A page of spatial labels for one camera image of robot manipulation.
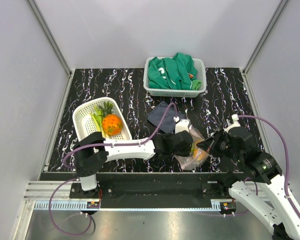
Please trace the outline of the fake orange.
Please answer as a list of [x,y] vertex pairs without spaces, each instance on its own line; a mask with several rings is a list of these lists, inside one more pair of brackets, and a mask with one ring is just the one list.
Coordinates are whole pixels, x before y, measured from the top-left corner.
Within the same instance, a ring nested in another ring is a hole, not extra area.
[[207,152],[203,151],[202,149],[196,146],[196,144],[199,142],[199,140],[195,141],[191,147],[192,158],[198,163],[205,161],[209,156]]

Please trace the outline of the clear zip top bag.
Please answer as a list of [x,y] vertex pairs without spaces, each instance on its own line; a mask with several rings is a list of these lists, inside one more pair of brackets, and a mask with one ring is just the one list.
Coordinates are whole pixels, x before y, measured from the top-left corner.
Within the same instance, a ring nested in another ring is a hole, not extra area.
[[193,139],[189,156],[174,156],[180,163],[180,167],[183,171],[194,170],[196,167],[201,166],[209,157],[207,152],[197,147],[198,143],[205,140],[199,130],[191,125],[189,127],[189,133]]

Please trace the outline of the fake pineapple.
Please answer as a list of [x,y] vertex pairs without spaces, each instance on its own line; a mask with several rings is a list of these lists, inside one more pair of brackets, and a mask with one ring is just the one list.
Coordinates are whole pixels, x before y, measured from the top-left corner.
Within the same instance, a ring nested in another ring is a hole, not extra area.
[[123,122],[114,113],[114,105],[107,101],[98,106],[97,110],[101,116],[101,127],[104,133],[109,137],[120,134],[123,129]]

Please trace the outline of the fake green onion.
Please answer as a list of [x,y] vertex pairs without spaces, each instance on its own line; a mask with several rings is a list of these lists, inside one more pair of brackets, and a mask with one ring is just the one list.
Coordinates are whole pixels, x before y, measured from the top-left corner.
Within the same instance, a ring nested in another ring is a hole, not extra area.
[[96,127],[96,130],[102,134],[102,136],[105,138],[106,133],[102,126],[103,121],[103,112],[95,105],[93,107],[93,112],[90,113],[90,116],[92,118],[92,121]]

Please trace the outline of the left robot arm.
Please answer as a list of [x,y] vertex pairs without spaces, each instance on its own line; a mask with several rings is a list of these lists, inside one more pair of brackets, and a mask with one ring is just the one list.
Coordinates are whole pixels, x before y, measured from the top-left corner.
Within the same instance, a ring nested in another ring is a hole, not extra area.
[[87,198],[98,193],[96,173],[110,161],[120,159],[166,159],[173,155],[188,157],[193,138],[187,131],[165,133],[152,139],[115,140],[94,132],[84,138],[73,150],[80,192]]

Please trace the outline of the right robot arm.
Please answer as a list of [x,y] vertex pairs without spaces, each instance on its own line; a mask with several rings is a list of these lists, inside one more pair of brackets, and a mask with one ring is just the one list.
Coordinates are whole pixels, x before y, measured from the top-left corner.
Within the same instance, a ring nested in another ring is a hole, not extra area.
[[290,191],[277,161],[262,151],[253,135],[242,126],[217,131],[197,143],[208,154],[237,160],[237,173],[227,173],[217,185],[218,195],[243,204],[267,227],[274,240],[300,240],[300,206]]

